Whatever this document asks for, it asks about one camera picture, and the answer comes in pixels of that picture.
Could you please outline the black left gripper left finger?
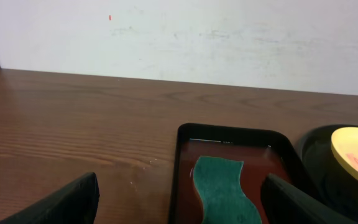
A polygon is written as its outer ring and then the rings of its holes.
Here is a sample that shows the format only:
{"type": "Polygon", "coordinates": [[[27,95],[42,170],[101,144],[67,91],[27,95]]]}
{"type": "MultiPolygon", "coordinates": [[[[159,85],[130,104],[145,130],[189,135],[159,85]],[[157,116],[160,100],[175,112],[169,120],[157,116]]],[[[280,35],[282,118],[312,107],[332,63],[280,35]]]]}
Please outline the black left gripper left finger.
{"type": "Polygon", "coordinates": [[[0,224],[93,224],[99,196],[97,176],[89,172],[0,224]]]}

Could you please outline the green scouring sponge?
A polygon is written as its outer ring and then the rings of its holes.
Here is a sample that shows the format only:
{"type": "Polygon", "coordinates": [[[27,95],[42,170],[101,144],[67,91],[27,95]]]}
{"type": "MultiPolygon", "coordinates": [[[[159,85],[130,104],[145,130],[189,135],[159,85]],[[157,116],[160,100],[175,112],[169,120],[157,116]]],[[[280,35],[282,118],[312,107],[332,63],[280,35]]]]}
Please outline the green scouring sponge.
{"type": "Polygon", "coordinates": [[[241,187],[244,163],[201,156],[193,169],[193,183],[203,208],[202,224],[261,224],[256,206],[241,187]]]}

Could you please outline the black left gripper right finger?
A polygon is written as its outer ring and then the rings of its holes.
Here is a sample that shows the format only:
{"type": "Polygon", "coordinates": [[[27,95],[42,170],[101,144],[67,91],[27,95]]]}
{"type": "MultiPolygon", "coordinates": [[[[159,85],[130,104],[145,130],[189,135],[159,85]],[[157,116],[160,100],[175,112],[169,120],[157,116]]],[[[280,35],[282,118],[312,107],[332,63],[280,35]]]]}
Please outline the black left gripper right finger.
{"type": "Polygon", "coordinates": [[[274,174],[263,181],[260,198],[270,223],[357,224],[274,174]]]}

